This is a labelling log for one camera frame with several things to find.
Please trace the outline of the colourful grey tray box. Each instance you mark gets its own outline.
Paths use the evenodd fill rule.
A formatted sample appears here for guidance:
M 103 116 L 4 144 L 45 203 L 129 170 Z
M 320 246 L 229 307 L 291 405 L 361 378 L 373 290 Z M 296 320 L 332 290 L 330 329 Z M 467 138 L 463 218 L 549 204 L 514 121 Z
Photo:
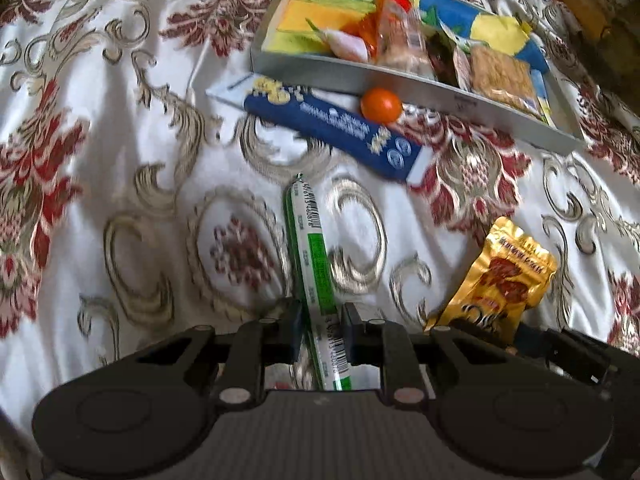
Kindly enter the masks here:
M 250 62 L 322 90 L 384 88 L 558 154 L 582 145 L 541 42 L 520 18 L 469 0 L 272 0 Z

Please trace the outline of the small orange tangerine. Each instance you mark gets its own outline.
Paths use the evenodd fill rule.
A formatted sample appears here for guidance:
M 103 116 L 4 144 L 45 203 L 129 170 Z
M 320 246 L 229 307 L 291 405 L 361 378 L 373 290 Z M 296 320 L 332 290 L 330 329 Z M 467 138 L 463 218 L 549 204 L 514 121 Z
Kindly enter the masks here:
M 372 88 L 361 97 L 360 112 L 371 122 L 387 125 L 401 116 L 402 102 L 390 90 Z

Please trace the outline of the floral satin bedspread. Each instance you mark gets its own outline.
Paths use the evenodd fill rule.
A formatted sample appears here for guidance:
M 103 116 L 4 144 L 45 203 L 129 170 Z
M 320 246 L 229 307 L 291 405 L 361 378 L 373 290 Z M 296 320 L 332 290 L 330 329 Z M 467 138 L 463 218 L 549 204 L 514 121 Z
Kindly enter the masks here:
M 231 332 L 292 292 L 282 194 L 320 203 L 334 290 L 416 332 L 491 223 L 556 257 L 526 321 L 639 350 L 639 117 L 575 54 L 559 0 L 466 0 L 520 18 L 584 143 L 566 157 L 425 108 L 420 191 L 206 96 L 238 76 L 270 0 L 1 0 L 1 474 L 39 469 L 54 387 L 196 324 Z

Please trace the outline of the rice cracker packet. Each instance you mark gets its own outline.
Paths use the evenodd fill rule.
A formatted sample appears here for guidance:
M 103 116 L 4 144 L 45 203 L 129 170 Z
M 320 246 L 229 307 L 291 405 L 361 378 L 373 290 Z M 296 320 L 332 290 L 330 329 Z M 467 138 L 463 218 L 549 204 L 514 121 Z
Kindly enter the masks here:
M 472 47 L 470 59 L 475 93 L 541 118 L 528 63 L 486 46 Z

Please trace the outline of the white red snack packet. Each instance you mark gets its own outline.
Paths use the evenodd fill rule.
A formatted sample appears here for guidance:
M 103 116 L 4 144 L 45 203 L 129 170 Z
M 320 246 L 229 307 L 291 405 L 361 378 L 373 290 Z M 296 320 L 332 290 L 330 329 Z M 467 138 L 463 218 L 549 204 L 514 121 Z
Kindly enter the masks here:
M 452 50 L 452 62 L 454 63 L 454 71 L 456 72 L 458 87 L 464 91 L 471 91 L 472 70 L 468 58 L 469 45 L 465 38 L 457 35 L 443 21 L 439 21 L 440 28 L 454 45 Z

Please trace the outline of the orange chips packet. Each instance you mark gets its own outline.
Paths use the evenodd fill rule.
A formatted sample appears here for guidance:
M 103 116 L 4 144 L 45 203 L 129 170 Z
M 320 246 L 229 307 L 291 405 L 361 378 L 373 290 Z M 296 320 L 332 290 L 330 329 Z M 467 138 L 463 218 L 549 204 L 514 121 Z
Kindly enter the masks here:
M 374 62 L 384 42 L 409 21 L 412 7 L 412 0 L 374 0 L 373 11 L 342 26 L 341 32 L 359 38 L 366 48 L 368 61 Z

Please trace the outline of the blue white snack box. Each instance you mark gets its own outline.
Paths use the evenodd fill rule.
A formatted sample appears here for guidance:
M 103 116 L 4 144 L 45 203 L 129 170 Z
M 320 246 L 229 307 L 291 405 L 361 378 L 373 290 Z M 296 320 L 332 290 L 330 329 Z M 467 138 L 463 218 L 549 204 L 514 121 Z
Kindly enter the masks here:
M 319 99 L 301 86 L 259 74 L 214 84 L 206 94 L 337 148 L 380 176 L 410 186 L 422 183 L 433 158 L 430 148 L 391 128 Z

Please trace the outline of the green sausage stick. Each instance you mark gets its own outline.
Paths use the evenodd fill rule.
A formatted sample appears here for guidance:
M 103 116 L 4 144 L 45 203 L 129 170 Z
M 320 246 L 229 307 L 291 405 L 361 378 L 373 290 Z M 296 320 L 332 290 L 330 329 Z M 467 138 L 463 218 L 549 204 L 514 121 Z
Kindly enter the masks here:
M 352 390 L 317 200 L 300 174 L 284 193 L 284 213 L 296 296 L 306 308 L 308 348 L 318 386 L 326 391 Z

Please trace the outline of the gold snack packet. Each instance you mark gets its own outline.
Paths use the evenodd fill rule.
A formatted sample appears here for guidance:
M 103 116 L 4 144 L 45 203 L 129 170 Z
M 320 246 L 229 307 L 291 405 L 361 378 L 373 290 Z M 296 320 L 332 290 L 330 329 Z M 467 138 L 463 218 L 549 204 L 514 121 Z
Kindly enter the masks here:
M 510 344 L 523 313 L 540 304 L 556 270 L 552 252 L 510 219 L 500 217 L 457 292 L 425 328 L 463 320 Z

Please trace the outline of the pink white candy packet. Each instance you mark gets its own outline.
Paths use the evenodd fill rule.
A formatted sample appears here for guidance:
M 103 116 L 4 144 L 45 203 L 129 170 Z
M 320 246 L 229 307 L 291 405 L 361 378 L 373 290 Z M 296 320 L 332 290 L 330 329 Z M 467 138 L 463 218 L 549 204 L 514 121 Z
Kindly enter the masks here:
M 307 20 L 307 23 L 337 58 L 355 63 L 367 64 L 369 62 L 367 45 L 360 37 L 349 35 L 340 30 L 321 29 L 311 20 Z

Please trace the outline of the clear bread packet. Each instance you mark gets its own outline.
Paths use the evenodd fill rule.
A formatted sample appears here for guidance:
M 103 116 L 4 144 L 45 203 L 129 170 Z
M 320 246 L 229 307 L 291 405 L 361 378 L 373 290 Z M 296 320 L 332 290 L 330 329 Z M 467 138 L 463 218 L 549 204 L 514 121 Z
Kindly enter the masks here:
M 378 50 L 377 66 L 435 80 L 435 71 L 427 53 L 420 21 L 411 12 L 400 32 L 395 32 Z

